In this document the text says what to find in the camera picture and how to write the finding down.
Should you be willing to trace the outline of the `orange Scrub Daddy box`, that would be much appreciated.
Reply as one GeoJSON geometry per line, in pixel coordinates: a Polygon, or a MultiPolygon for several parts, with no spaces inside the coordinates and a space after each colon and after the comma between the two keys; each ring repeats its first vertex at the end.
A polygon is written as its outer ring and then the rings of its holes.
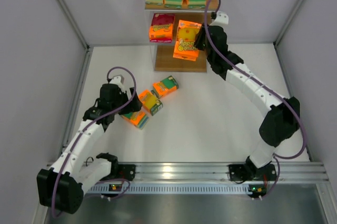
{"type": "Polygon", "coordinates": [[[179,20],[173,57],[176,59],[196,61],[199,50],[194,47],[195,36],[201,24],[179,20]]]}

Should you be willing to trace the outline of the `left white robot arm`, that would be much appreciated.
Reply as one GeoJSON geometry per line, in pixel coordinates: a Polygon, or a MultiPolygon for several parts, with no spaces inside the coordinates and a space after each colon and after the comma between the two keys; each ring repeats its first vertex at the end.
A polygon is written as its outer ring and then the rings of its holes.
{"type": "Polygon", "coordinates": [[[119,173],[118,158],[109,153],[98,154],[96,162],[82,167],[91,148],[106,132],[116,114],[141,110],[136,88],[132,87],[130,92],[132,95],[128,96],[121,84],[103,84],[99,98],[85,112],[68,147],[49,169],[41,169],[37,174],[39,202],[50,208],[54,218],[62,213],[75,213],[86,193],[96,184],[118,181],[131,185],[130,180],[119,173]]]}

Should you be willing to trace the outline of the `pink Scrub Mommy box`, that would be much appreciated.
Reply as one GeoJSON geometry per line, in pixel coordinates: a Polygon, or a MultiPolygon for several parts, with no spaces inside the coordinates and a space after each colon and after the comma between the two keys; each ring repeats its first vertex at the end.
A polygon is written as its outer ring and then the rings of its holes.
{"type": "Polygon", "coordinates": [[[171,43],[173,39],[173,27],[175,14],[155,13],[148,32],[152,43],[171,43]]]}

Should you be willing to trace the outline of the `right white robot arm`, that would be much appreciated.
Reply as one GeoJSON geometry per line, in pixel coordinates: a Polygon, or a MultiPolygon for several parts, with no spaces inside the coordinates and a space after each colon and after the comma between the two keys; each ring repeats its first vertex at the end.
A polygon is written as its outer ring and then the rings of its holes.
{"type": "Polygon", "coordinates": [[[202,25],[194,46],[205,52],[212,71],[244,94],[264,117],[255,150],[244,164],[230,165],[231,181],[262,180],[263,176],[271,175],[271,161],[276,148],[300,128],[298,99],[287,99],[264,85],[243,59],[228,49],[227,34],[222,27],[202,25]]]}

